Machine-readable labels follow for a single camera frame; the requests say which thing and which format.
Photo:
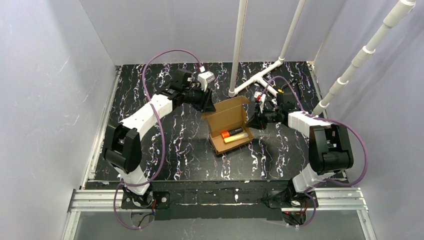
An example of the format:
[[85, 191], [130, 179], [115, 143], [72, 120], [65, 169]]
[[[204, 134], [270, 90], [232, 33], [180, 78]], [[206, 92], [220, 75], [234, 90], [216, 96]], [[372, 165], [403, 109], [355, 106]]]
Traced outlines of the yellow highlighter marker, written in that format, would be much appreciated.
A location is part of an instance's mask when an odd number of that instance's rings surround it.
[[243, 133], [238, 133], [229, 137], [224, 138], [224, 143], [228, 144], [228, 143], [232, 143], [238, 140], [242, 140], [245, 138], [248, 138], [249, 134], [247, 132], [243, 132]]

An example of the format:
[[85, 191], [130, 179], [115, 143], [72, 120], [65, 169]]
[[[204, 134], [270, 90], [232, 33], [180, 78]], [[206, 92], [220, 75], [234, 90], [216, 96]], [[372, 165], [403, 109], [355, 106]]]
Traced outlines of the brown cardboard box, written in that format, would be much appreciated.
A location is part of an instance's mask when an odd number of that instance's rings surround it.
[[[249, 104], [250, 100], [245, 96], [229, 98], [214, 104], [215, 112], [205, 112], [201, 118], [208, 124], [208, 138], [216, 155], [220, 155], [250, 143], [254, 136], [250, 128], [246, 127], [247, 111], [244, 104]], [[242, 128], [247, 137], [225, 143], [222, 133], [237, 128]]]

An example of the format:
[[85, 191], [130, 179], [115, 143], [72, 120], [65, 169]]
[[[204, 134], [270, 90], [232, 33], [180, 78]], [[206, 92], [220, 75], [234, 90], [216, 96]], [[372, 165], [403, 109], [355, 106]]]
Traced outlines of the orange capped black marker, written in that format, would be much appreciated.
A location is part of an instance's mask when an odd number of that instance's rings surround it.
[[222, 132], [221, 133], [221, 136], [222, 136], [223, 139], [225, 139], [225, 138], [228, 138], [228, 137], [231, 137], [231, 136], [240, 134], [243, 131], [244, 130], [243, 130], [242, 127], [238, 127], [238, 128], [232, 129], [232, 130], [228, 130], [228, 131]]

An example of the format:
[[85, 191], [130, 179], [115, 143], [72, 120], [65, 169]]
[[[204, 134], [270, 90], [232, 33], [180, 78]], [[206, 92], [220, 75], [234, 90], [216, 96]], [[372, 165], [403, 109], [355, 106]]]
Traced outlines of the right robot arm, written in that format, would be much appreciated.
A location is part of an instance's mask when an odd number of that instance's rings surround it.
[[270, 208], [308, 202], [319, 184], [353, 166], [354, 158], [347, 127], [319, 120], [293, 102], [291, 93], [278, 93], [276, 102], [261, 92], [254, 93], [255, 108], [246, 126], [264, 130], [268, 124], [283, 124], [308, 138], [308, 164], [291, 178], [285, 190], [267, 192], [261, 202]]

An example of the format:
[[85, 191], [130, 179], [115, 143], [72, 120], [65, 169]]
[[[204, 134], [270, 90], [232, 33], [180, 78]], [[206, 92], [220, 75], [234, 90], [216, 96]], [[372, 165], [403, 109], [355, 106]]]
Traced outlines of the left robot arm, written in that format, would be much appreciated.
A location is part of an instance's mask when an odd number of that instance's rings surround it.
[[182, 104], [190, 104], [201, 113], [214, 113], [208, 84], [215, 79], [211, 71], [203, 71], [194, 78], [192, 72], [179, 68], [138, 111], [117, 124], [107, 125], [102, 158], [118, 171], [130, 192], [143, 196], [150, 185], [141, 167], [144, 135]]

